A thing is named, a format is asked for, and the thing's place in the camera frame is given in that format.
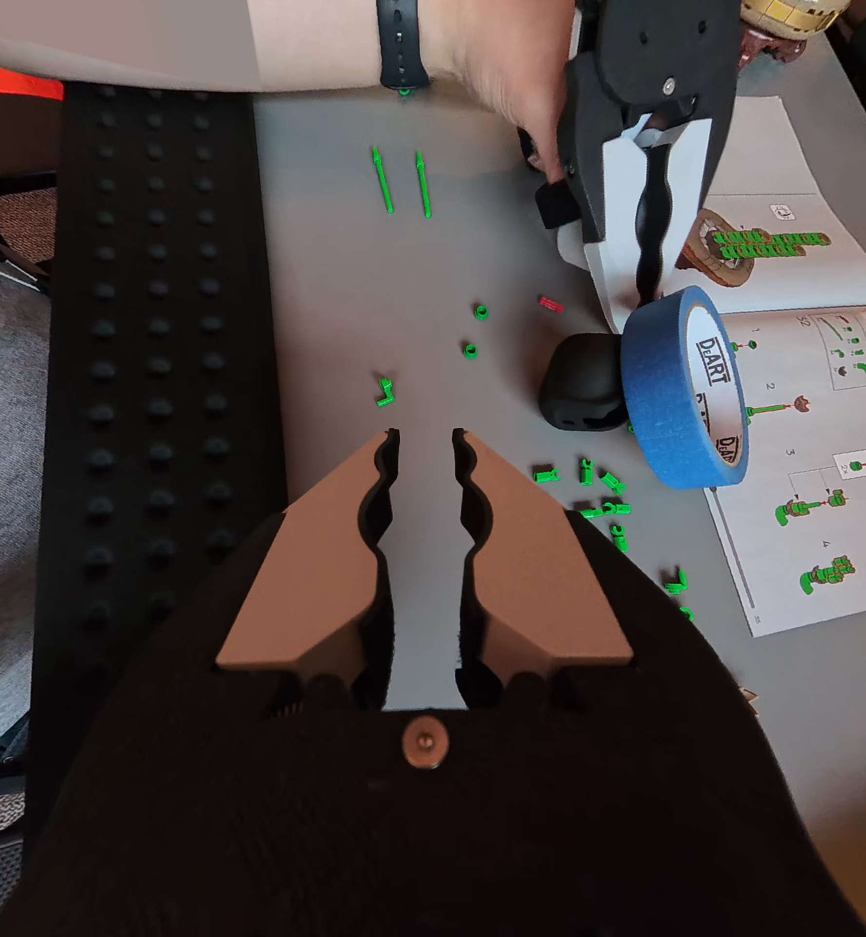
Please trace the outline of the blue masking tape roll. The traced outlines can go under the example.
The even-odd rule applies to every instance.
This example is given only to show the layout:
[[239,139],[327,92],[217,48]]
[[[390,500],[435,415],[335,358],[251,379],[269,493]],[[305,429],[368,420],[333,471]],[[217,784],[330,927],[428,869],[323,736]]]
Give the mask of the blue masking tape roll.
[[628,420],[661,483],[677,490],[740,484],[749,458],[743,390],[707,293],[685,287],[639,308],[621,339]]

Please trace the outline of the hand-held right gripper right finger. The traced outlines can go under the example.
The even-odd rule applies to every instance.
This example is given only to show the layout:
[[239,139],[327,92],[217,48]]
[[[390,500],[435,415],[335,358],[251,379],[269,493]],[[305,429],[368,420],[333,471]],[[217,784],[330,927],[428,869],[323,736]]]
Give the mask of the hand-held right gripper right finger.
[[633,652],[567,511],[478,436],[451,436],[471,539],[458,677],[549,677],[621,666]]

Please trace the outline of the person's left forearm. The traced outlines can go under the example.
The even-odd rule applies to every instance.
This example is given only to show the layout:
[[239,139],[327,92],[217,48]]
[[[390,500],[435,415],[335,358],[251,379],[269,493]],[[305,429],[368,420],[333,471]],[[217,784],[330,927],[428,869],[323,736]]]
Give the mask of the person's left forearm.
[[380,85],[377,1],[249,1],[264,92]]

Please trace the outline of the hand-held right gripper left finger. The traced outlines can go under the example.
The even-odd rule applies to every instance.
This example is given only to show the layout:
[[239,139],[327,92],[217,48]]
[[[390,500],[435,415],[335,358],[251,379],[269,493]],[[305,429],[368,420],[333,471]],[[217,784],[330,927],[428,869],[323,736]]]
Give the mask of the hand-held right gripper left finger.
[[363,628],[380,596],[378,541],[390,524],[400,434],[380,431],[283,512],[216,664],[356,680],[369,668]]

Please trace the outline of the brown lego pot model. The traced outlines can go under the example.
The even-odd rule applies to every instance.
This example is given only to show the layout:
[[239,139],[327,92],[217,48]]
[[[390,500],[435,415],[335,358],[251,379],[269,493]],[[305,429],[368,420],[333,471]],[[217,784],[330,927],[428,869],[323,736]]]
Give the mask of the brown lego pot model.
[[745,30],[738,67],[763,53],[781,63],[793,62],[806,42],[826,31],[849,5],[849,1],[742,1]]

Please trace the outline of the person's left hand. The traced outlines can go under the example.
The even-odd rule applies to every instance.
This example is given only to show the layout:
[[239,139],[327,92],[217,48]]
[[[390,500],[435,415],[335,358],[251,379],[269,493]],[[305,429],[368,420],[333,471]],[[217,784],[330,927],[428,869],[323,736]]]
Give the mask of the person's left hand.
[[576,6],[571,1],[418,3],[423,63],[532,138],[549,183],[564,177],[556,131]]

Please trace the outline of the cluster of small green bricks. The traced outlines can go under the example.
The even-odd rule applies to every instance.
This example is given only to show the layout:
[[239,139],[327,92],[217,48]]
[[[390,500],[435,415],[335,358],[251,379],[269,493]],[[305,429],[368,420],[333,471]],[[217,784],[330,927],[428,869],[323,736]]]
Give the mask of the cluster of small green bricks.
[[[582,458],[579,463],[579,477],[580,484],[582,486],[591,486],[594,483],[594,462]],[[562,477],[560,471],[557,468],[546,468],[544,470],[533,470],[532,479],[538,485],[546,485],[553,482],[561,481]],[[620,483],[619,480],[615,479],[614,476],[606,474],[605,476],[600,476],[600,481],[605,482],[609,485],[614,492],[617,494],[621,493],[624,489],[624,485]],[[631,506],[626,502],[617,502],[614,501],[603,501],[599,508],[586,508],[579,509],[579,514],[584,519],[591,520],[594,518],[607,517],[621,517],[631,514]],[[626,533],[623,524],[616,524],[614,522],[609,525],[609,533],[612,538],[613,544],[615,547],[623,554],[628,553],[628,544],[626,542]],[[685,569],[680,566],[675,567],[675,574],[673,580],[663,581],[661,583],[661,588],[671,597],[679,599],[683,596],[684,592],[688,589],[688,579]]]

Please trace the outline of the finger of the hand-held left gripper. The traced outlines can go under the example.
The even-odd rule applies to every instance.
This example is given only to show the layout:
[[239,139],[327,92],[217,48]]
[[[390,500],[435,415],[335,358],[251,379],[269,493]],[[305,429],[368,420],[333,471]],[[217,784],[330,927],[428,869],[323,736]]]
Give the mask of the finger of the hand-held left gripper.
[[656,241],[659,277],[656,296],[669,284],[695,217],[700,209],[711,119],[699,119],[666,130],[656,145],[659,176],[656,194],[659,217]]
[[637,215],[647,165],[645,150],[629,137],[603,145],[605,239],[600,244],[600,260],[610,314],[629,314],[639,305]]

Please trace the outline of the black wrist band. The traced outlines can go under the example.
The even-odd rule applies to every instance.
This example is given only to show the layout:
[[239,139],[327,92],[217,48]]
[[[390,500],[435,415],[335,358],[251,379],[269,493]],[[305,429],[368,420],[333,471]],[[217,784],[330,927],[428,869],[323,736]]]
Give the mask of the black wrist band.
[[420,49],[417,1],[377,1],[380,84],[405,98],[429,85]]

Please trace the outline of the person's grey printed t-shirt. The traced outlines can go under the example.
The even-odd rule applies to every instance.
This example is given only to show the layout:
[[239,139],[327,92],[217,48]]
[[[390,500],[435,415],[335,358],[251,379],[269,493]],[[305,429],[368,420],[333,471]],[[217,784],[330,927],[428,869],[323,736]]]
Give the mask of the person's grey printed t-shirt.
[[30,707],[50,323],[0,276],[0,760]]

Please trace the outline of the black studded mat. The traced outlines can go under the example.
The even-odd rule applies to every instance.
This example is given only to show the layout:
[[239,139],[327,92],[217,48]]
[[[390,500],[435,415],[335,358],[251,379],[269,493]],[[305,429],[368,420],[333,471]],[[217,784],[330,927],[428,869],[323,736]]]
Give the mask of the black studded mat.
[[27,813],[146,635],[286,506],[249,96],[64,87]]

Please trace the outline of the red cloth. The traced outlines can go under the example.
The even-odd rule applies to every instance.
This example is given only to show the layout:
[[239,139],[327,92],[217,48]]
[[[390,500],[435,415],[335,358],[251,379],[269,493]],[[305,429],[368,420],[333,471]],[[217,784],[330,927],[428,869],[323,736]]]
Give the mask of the red cloth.
[[13,71],[0,66],[0,96],[64,100],[63,83]]

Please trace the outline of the black rounded case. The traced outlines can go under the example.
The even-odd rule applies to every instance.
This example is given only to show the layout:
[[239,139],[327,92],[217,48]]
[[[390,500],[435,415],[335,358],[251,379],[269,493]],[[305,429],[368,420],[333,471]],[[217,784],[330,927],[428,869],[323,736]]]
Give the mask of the black rounded case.
[[556,347],[538,396],[544,420],[562,431],[609,431],[626,425],[618,334],[573,334]]

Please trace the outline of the lego instruction booklet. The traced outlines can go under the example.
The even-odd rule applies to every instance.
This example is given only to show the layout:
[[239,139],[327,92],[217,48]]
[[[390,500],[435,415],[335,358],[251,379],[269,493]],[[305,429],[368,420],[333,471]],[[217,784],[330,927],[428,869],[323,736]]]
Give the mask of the lego instruction booklet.
[[[814,180],[781,100],[735,100],[718,170],[661,297],[656,145],[646,113],[621,136],[647,155],[639,308],[685,287],[710,297],[743,390],[748,464],[704,488],[754,637],[866,612],[866,252]],[[600,244],[578,221],[558,247],[607,311]]]

